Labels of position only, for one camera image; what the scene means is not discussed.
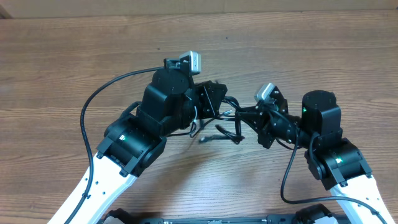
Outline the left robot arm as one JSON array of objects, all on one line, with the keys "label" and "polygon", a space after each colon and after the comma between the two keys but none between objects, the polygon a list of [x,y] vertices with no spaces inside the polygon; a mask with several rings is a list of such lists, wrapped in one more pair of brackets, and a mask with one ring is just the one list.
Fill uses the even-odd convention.
[{"label": "left robot arm", "polygon": [[143,99],[129,105],[104,131],[96,154],[51,223],[97,223],[114,201],[164,151],[167,136],[218,115],[227,87],[194,83],[193,72],[155,67]]}]

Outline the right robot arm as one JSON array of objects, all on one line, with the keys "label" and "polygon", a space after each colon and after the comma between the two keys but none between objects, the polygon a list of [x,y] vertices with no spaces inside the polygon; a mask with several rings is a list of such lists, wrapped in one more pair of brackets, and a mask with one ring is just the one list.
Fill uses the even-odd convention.
[{"label": "right robot arm", "polygon": [[343,137],[341,109],[334,93],[313,90],[302,98],[301,116],[292,116],[287,100],[272,83],[255,95],[256,105],[239,107],[235,116],[257,133],[257,141],[268,149],[275,140],[293,144],[292,152],[304,148],[308,169],[321,181],[328,197],[289,200],[312,203],[299,211],[295,223],[326,223],[333,217],[324,206],[336,201],[350,223],[393,223],[378,190],[373,171],[358,147]]}]

